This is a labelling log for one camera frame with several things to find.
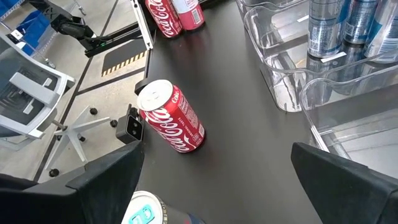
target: caster wheel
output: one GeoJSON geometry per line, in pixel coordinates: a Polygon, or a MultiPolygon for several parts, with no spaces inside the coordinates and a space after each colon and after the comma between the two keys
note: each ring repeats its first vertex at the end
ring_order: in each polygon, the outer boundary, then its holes
{"type": "Polygon", "coordinates": [[[111,124],[112,128],[116,128],[116,126],[118,125],[118,121],[112,120],[112,121],[110,122],[110,124],[111,124]]]}
{"type": "Polygon", "coordinates": [[[49,176],[50,176],[50,177],[56,177],[56,176],[58,176],[58,175],[60,175],[60,171],[59,171],[58,169],[52,169],[52,170],[50,170],[50,172],[49,172],[49,176]]]}
{"type": "Polygon", "coordinates": [[[96,108],[91,108],[90,113],[91,113],[91,115],[96,115],[96,114],[98,114],[98,110],[96,108]]]}
{"type": "Polygon", "coordinates": [[[79,7],[80,12],[83,14],[83,16],[87,15],[86,11],[83,9],[83,7],[79,7]]]}
{"type": "Polygon", "coordinates": [[[54,63],[52,63],[49,59],[45,59],[45,63],[47,64],[47,66],[56,69],[56,66],[54,65],[54,63]]]}

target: clear plastic bin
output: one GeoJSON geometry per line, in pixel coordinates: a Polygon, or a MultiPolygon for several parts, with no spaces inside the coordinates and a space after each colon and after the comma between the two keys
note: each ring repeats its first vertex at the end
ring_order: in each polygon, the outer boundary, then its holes
{"type": "Polygon", "coordinates": [[[330,58],[310,56],[307,53],[308,13],[309,1],[300,1],[277,10],[257,6],[244,18],[275,103],[288,112],[301,111],[299,94],[311,80],[328,78],[345,82],[358,78],[364,73],[361,64],[379,57],[365,58],[363,45],[347,42],[330,58]]]}
{"type": "Polygon", "coordinates": [[[236,0],[242,19],[250,9],[256,6],[264,6],[271,10],[283,9],[289,7],[296,2],[304,0],[236,0]]]}
{"type": "Polygon", "coordinates": [[[398,64],[357,63],[347,82],[317,78],[300,102],[318,147],[398,178],[398,64]]]}

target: yellow and black stripe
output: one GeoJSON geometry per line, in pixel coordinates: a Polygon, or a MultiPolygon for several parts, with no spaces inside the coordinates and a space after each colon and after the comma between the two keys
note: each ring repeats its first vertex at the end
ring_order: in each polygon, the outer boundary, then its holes
{"type": "Polygon", "coordinates": [[[121,63],[119,63],[119,64],[117,64],[117,65],[115,65],[115,66],[112,66],[112,67],[109,68],[109,69],[104,70],[104,71],[102,72],[102,77],[104,77],[105,75],[109,75],[110,73],[113,73],[113,72],[119,70],[120,68],[123,68],[123,67],[125,67],[125,66],[127,66],[127,65],[129,65],[129,64],[131,64],[131,63],[133,63],[133,62],[135,62],[136,60],[138,60],[138,59],[140,59],[140,58],[145,57],[145,56],[147,55],[147,52],[148,52],[147,50],[144,51],[144,52],[141,52],[141,53],[137,54],[136,56],[133,56],[133,57],[131,57],[130,59],[127,59],[127,60],[124,61],[124,62],[121,62],[121,63]]]}

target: energy drink can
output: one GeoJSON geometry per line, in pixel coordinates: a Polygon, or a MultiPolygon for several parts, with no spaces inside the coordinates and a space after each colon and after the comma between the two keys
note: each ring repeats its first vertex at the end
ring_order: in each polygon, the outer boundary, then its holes
{"type": "MultiPolygon", "coordinates": [[[[366,57],[398,49],[398,0],[382,0],[376,9],[369,36],[365,43],[366,57]]],[[[397,54],[376,58],[379,63],[398,61],[397,54]]]]}
{"type": "Polygon", "coordinates": [[[165,204],[158,196],[137,191],[127,207],[122,224],[205,224],[201,219],[165,204]]]}
{"type": "MultiPolygon", "coordinates": [[[[307,55],[307,69],[311,70],[315,73],[322,73],[322,75],[310,75],[308,74],[308,81],[316,79],[316,78],[327,78],[330,80],[335,81],[335,76],[330,75],[326,71],[334,69],[338,67],[338,63],[335,60],[330,60],[327,62],[322,62],[320,58],[316,58],[311,56],[310,54],[307,55]]],[[[323,82],[319,83],[322,86],[317,86],[316,88],[311,90],[311,98],[312,104],[314,105],[323,105],[329,102],[332,87],[325,85],[323,82]]]]}
{"type": "Polygon", "coordinates": [[[345,25],[344,39],[352,44],[364,44],[379,0],[351,0],[345,25]]]}
{"type": "Polygon", "coordinates": [[[308,53],[314,57],[337,54],[350,0],[311,0],[308,22],[308,53]]]}
{"type": "MultiPolygon", "coordinates": [[[[364,58],[362,45],[354,45],[344,41],[343,45],[341,46],[341,51],[346,53],[346,56],[339,58],[340,66],[350,65],[364,58]]],[[[362,71],[363,64],[351,65],[337,72],[336,81],[347,82],[355,78],[359,78],[362,74],[362,71]]],[[[334,90],[337,93],[346,96],[351,94],[351,87],[346,85],[336,86],[334,90]]]]}

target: black table surface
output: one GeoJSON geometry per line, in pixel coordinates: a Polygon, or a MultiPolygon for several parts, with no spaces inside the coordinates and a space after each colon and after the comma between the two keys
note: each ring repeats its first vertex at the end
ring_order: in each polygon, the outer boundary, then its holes
{"type": "Polygon", "coordinates": [[[147,65],[148,78],[183,91],[205,142],[180,154],[147,125],[137,189],[207,224],[321,223],[290,161],[293,142],[310,137],[303,114],[277,109],[234,1],[205,17],[177,39],[158,33],[147,65]]]}

